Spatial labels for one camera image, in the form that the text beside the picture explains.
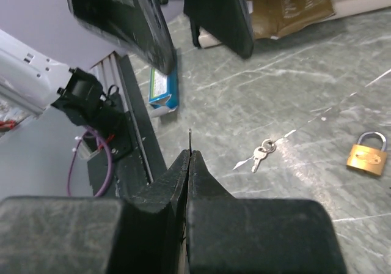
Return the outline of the brass padlock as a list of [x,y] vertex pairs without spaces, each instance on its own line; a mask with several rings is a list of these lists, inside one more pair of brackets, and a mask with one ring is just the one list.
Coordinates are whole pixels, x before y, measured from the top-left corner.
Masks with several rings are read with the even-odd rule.
[[[377,138],[381,141],[380,149],[363,145],[367,138]],[[352,146],[346,167],[381,177],[387,160],[387,138],[378,131],[366,131],[362,133],[355,145]]]

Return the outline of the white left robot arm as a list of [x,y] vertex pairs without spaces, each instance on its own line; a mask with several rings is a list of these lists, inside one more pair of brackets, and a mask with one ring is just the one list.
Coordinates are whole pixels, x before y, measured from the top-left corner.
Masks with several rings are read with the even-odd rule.
[[[97,35],[152,66],[150,98],[177,75],[164,0],[1,0],[1,78],[42,108],[68,81],[66,65],[89,67]],[[185,0],[185,13],[242,57],[251,54],[246,0]]]

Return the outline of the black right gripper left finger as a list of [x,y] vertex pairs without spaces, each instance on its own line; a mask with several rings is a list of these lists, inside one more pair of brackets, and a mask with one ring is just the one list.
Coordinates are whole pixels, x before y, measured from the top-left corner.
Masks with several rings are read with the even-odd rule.
[[191,152],[128,200],[15,196],[1,202],[2,273],[184,273]]

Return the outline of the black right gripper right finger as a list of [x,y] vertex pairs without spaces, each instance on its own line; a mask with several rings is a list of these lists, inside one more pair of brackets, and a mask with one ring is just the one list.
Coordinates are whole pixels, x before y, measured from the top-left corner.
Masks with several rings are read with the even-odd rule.
[[232,196],[202,154],[189,164],[186,245],[191,273],[346,273],[326,209],[311,199]]

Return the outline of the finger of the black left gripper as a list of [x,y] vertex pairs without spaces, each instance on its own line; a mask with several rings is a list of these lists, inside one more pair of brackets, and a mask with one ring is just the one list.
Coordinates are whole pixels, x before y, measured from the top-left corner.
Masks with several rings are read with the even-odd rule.
[[78,23],[136,53],[163,74],[175,67],[176,52],[159,0],[67,0]]
[[254,33],[246,0],[185,0],[184,14],[197,48],[201,47],[200,29],[204,29],[241,58],[251,57]]

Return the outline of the small silver keys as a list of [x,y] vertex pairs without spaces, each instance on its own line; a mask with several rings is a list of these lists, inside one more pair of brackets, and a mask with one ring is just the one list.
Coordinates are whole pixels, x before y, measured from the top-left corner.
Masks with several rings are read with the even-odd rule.
[[271,139],[265,139],[253,152],[254,163],[252,173],[256,173],[262,160],[276,150],[276,143]]

